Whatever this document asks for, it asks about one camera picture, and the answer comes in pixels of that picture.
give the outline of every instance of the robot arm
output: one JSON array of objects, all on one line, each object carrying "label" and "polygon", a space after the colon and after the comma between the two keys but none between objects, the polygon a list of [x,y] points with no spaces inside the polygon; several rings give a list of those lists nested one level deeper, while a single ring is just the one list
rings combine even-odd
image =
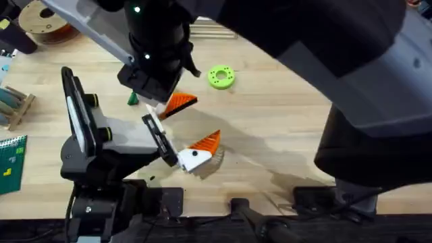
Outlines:
[{"label": "robot arm", "polygon": [[[430,23],[407,8],[404,0],[42,1],[121,60],[125,65],[117,76],[119,81],[149,104],[150,114],[143,118],[147,128],[141,129],[145,140],[153,137],[145,141],[147,158],[131,156],[127,161],[152,161],[163,156],[166,148],[171,149],[158,123],[155,107],[167,104],[183,69],[199,76],[190,56],[193,45],[189,42],[188,25],[194,21],[193,16],[206,16],[247,38],[333,102],[315,163],[337,178],[338,187],[341,180],[368,187],[432,180],[425,169],[432,142],[432,29]],[[71,90],[80,86],[72,72],[66,80]],[[82,126],[86,128],[85,141],[91,141],[92,134],[96,136],[101,127],[91,125],[90,116],[97,120],[95,123],[105,120],[109,126],[119,128],[114,120],[97,115],[97,109],[83,109],[78,93],[85,95],[82,89],[80,92],[65,90],[67,97],[71,97],[70,118],[76,116],[77,128],[72,121],[76,138],[79,139],[77,130]],[[78,147],[71,139],[68,142],[78,154],[79,150],[88,150],[81,144]],[[84,175],[99,179],[95,183],[99,186],[106,182],[106,175],[119,181],[144,166],[133,163],[117,169],[125,157],[115,150],[124,144],[112,146],[112,141],[93,144],[96,149],[105,148],[102,156],[92,157],[90,149],[85,159],[96,162],[84,161],[85,165],[81,166],[79,162],[63,160],[62,171],[63,168],[72,171],[62,173],[65,178],[86,185],[88,178],[79,177]],[[196,157],[191,152],[178,153],[178,160],[185,158],[189,162]],[[62,159],[68,155],[62,151]],[[410,160],[413,160],[411,166],[407,163]],[[106,173],[106,161],[115,168],[108,168],[110,173]],[[204,160],[193,162],[191,169],[201,161]],[[111,187],[108,184],[102,192]],[[77,212],[74,214],[72,210],[74,217],[84,218],[82,215],[91,213],[89,210],[83,213],[85,207],[79,206],[91,202],[86,193],[100,196],[99,189],[87,192],[90,189],[81,188],[85,193],[77,195],[80,203],[74,204]],[[110,203],[119,201],[116,196],[109,200]]]},{"label": "robot arm", "polygon": [[[142,54],[131,47],[130,30],[134,36],[141,34],[133,23],[154,20],[152,25],[161,28],[169,19],[166,11],[158,13],[161,17],[140,20],[152,9],[153,1],[148,0],[126,1],[114,13],[90,0],[43,1],[128,66]],[[403,0],[177,3],[195,16],[217,20],[278,59],[369,136],[407,136],[432,130],[432,31]],[[198,75],[194,67],[190,69]],[[166,95],[148,94],[150,85],[138,93],[150,104],[155,100],[165,103],[178,77],[171,79],[176,81],[170,81]]]}]

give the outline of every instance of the green object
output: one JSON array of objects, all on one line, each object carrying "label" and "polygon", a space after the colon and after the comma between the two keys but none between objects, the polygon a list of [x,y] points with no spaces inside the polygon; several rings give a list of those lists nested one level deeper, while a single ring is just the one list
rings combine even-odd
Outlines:
[{"label": "green object", "polygon": [[0,141],[0,194],[21,188],[27,136]]},{"label": "green object", "polygon": [[219,90],[231,87],[236,79],[234,70],[227,65],[213,67],[210,69],[207,77],[209,78],[210,85]]},{"label": "green object", "polygon": [[3,101],[6,105],[9,105],[9,107],[14,109],[17,109],[19,107],[19,102],[20,102],[19,99],[9,94],[2,88],[0,88],[0,101]]},{"label": "green object", "polygon": [[136,96],[135,92],[132,92],[132,94],[130,94],[129,100],[128,100],[128,105],[137,105],[139,102],[138,97]]}]

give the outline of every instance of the black cable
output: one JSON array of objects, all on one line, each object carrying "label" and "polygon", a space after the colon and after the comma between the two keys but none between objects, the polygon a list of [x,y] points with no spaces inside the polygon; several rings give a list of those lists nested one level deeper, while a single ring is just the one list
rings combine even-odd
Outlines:
[{"label": "black cable", "polygon": [[154,228],[155,225],[156,225],[157,220],[158,220],[158,219],[155,219],[155,221],[151,224],[150,229],[148,229],[147,234],[146,234],[146,237],[144,238],[144,241],[142,241],[142,243],[146,243],[147,239],[148,239],[149,236],[150,236],[150,233],[152,232],[153,228]]},{"label": "black cable", "polygon": [[72,204],[74,203],[74,198],[76,194],[76,185],[74,183],[74,187],[72,188],[72,192],[69,197],[69,203],[67,204],[66,209],[66,216],[65,216],[65,243],[69,243],[69,236],[68,236],[68,230],[69,230],[69,224],[70,224],[70,213],[72,211]]},{"label": "black cable", "polygon": [[225,219],[227,219],[229,217],[231,217],[231,214],[225,215],[223,217],[218,217],[218,218],[215,218],[215,219],[209,219],[209,220],[204,221],[204,222],[199,222],[199,223],[197,223],[197,225],[198,226],[202,226],[202,225],[206,225],[206,224],[209,224],[209,223],[215,223],[217,221],[223,221],[223,220],[225,220]]},{"label": "black cable", "polygon": [[374,190],[374,191],[371,191],[371,192],[367,192],[364,195],[359,196],[358,198],[355,198],[354,200],[351,200],[350,202],[344,203],[344,204],[342,204],[340,206],[336,206],[333,209],[330,209],[330,210],[328,210],[326,212],[317,213],[315,215],[311,215],[311,216],[308,216],[308,217],[305,217],[305,218],[299,217],[299,218],[290,219],[290,220],[294,220],[294,221],[309,221],[311,219],[317,219],[317,218],[320,218],[320,217],[324,217],[324,216],[340,213],[341,211],[343,211],[343,210],[351,207],[352,205],[355,205],[355,204],[357,204],[359,202],[362,202],[362,201],[364,201],[364,200],[366,200],[368,198],[371,198],[373,196],[378,196],[380,194],[383,194],[384,192],[389,192],[389,191],[394,190],[396,188],[398,188],[398,187],[382,188],[380,190]]},{"label": "black cable", "polygon": [[52,234],[57,234],[61,230],[60,229],[50,229],[47,230],[45,233],[42,233],[38,236],[32,237],[32,238],[26,238],[26,239],[9,239],[9,240],[0,240],[0,242],[34,242],[37,240],[42,240],[43,238],[46,238]]}]

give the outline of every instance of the wooden table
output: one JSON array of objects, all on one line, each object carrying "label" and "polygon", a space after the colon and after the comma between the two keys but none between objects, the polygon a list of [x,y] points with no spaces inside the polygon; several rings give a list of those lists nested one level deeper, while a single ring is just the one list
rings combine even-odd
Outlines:
[{"label": "wooden table", "polygon": [[[198,96],[193,107],[164,121],[178,149],[221,129],[223,159],[195,174],[170,168],[162,160],[132,178],[151,186],[181,186],[184,215],[225,215],[227,202],[246,197],[265,214],[290,215],[295,186],[332,185],[313,158],[329,111],[329,101],[307,82],[245,40],[194,40],[201,78],[185,73],[178,90]],[[230,90],[215,90],[206,72],[227,64],[236,70]],[[98,94],[105,115],[141,122],[143,105],[126,105],[131,90],[117,81],[122,64],[85,36],[18,55],[4,85],[36,95],[15,132],[28,135],[19,192],[0,196],[0,219],[63,218],[72,183],[60,176],[60,148],[70,135],[60,68],[79,76],[86,92]],[[429,213],[432,187],[410,186],[379,198],[379,213]]]}]

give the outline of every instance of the cable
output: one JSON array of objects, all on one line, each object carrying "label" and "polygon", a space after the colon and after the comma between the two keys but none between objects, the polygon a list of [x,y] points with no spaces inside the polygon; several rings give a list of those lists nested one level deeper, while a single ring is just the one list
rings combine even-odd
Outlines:
[{"label": "cable", "polygon": [[65,243],[69,243],[69,224],[70,224],[70,213],[72,211],[72,204],[74,203],[74,198],[76,194],[76,185],[74,183],[74,187],[72,188],[72,192],[69,197],[69,203],[67,204],[66,216],[65,216]]},{"label": "cable", "polygon": [[38,236],[32,237],[32,238],[27,238],[27,239],[10,239],[10,240],[0,240],[0,242],[33,242],[33,241],[37,241],[37,240],[42,240],[43,238],[50,236],[51,234],[56,234],[58,232],[60,232],[60,229],[50,229],[48,231],[46,231],[45,233],[42,233]]},{"label": "cable", "polygon": [[[206,220],[206,221],[203,221],[203,222],[198,222],[196,224],[196,226],[202,226],[202,225],[206,225],[206,224],[209,224],[209,223],[215,223],[217,221],[223,221],[223,220],[225,220],[225,219],[227,219],[229,217],[231,217],[231,214],[223,216],[223,217],[218,217],[218,218],[215,218],[215,219],[209,219],[209,220]],[[145,223],[147,223],[147,224],[150,224],[150,225],[153,224],[152,222],[147,221],[145,219],[143,219],[142,221],[145,222]],[[187,226],[183,225],[183,224],[181,224],[181,225],[161,225],[161,224],[155,224],[155,227],[161,227],[161,228],[164,228],[164,229],[180,229],[180,228],[186,228]]]},{"label": "cable", "polygon": [[150,233],[152,232],[153,228],[154,228],[155,225],[156,225],[157,220],[158,220],[158,219],[155,219],[155,221],[151,224],[150,229],[148,229],[147,234],[146,234],[146,237],[144,238],[144,241],[142,241],[142,243],[146,243],[147,239],[148,239],[149,236],[150,236]]},{"label": "cable", "polygon": [[383,194],[384,192],[389,192],[391,190],[396,189],[397,187],[390,187],[390,188],[382,188],[380,190],[376,190],[376,191],[372,191],[372,192],[367,192],[366,194],[359,196],[358,198],[355,198],[354,200],[351,200],[350,202],[344,203],[340,206],[336,206],[333,209],[330,209],[326,212],[322,212],[322,213],[317,213],[316,215],[311,215],[309,217],[305,217],[305,218],[296,218],[296,219],[290,219],[290,220],[294,220],[294,221],[309,221],[311,219],[317,219],[320,217],[324,217],[324,216],[328,216],[328,215],[333,215],[336,213],[339,213],[349,207],[351,207],[352,205],[355,205],[363,200],[366,200],[368,198],[371,198],[372,196],[377,196],[380,194]]},{"label": "cable", "polygon": [[202,226],[202,225],[206,225],[206,224],[209,224],[209,223],[215,223],[215,222],[218,222],[218,221],[223,221],[223,220],[225,220],[225,219],[227,219],[229,217],[231,217],[231,214],[225,215],[223,217],[218,217],[218,218],[215,218],[215,219],[209,219],[207,221],[197,223],[197,225]]}]

